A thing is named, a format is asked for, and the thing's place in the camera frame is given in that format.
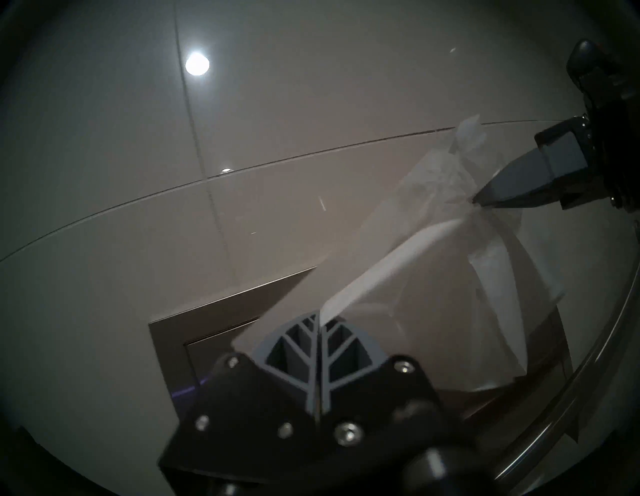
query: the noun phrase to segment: white tile wall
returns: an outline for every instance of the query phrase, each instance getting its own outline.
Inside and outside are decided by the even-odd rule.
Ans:
[[[380,141],[210,181],[240,285],[316,265],[437,140],[431,133]]]
[[[581,95],[487,1],[177,2],[209,176],[367,140],[483,122],[565,119]]]
[[[170,0],[73,2],[0,93],[0,259],[87,215],[201,179]]]
[[[0,263],[3,410],[124,495],[172,494],[177,425],[148,322],[233,285],[203,184],[116,209]]]

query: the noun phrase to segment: screw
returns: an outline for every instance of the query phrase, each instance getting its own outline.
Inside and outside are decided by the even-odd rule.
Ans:
[[[202,432],[207,427],[209,427],[209,418],[206,415],[199,416],[196,420],[196,429]]]
[[[278,429],[278,437],[280,439],[290,438],[293,435],[293,426],[288,422],[285,422]]]
[[[355,446],[364,437],[364,431],[358,424],[343,422],[333,431],[333,437],[340,446]]]
[[[394,363],[394,369],[403,374],[410,374],[415,370],[415,367],[412,363],[407,362],[406,360],[398,360]]]

